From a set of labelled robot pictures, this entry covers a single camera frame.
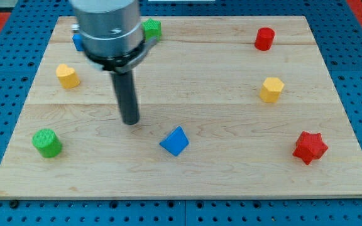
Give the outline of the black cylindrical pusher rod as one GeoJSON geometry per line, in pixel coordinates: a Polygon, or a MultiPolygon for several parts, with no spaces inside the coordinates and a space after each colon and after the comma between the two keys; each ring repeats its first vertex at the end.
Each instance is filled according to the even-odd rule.
{"type": "Polygon", "coordinates": [[[111,72],[110,76],[122,121],[127,125],[136,124],[140,119],[140,112],[132,71],[121,74],[111,72]]]}

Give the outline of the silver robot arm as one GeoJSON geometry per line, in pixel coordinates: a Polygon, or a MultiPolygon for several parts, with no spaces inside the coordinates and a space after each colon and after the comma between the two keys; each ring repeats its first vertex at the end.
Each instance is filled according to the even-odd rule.
{"type": "Polygon", "coordinates": [[[70,0],[86,57],[111,75],[122,121],[140,120],[133,69],[157,44],[145,38],[135,0],[70,0]]]}

